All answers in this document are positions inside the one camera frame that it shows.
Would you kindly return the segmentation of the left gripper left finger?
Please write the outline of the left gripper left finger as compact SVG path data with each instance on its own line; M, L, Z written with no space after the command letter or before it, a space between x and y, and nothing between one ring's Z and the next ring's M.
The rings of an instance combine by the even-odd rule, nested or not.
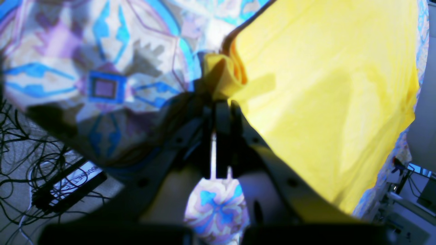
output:
M187 202L201 178L211 175L214 104L185 123L108 204L76 224L144 223L183 225Z

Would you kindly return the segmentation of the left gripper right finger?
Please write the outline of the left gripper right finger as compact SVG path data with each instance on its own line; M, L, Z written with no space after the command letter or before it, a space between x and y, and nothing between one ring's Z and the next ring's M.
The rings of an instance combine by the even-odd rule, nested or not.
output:
M359 224L322 198L248 123L239 104L215 104L216 176L233 170L253 225Z

